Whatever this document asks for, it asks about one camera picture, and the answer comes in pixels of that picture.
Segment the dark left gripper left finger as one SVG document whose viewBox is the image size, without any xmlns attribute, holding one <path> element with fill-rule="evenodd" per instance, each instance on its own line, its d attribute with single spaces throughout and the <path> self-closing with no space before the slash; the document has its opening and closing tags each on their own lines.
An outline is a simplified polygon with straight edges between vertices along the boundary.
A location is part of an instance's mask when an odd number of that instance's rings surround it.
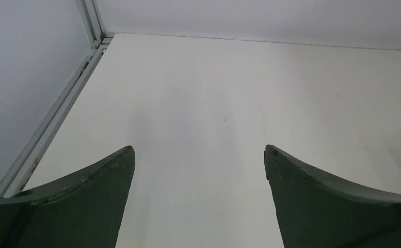
<svg viewBox="0 0 401 248">
<path fill-rule="evenodd" d="M 126 146 L 14 196 L 0 197 L 0 247 L 115 247 L 135 170 Z"/>
</svg>

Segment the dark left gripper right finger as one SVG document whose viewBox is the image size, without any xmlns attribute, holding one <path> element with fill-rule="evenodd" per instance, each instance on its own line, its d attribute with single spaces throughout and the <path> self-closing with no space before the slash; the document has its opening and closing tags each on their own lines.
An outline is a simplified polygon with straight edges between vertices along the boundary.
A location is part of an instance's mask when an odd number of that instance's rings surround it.
<svg viewBox="0 0 401 248">
<path fill-rule="evenodd" d="M 401 247 L 401 194 L 357 184 L 267 145 L 285 247 Z"/>
</svg>

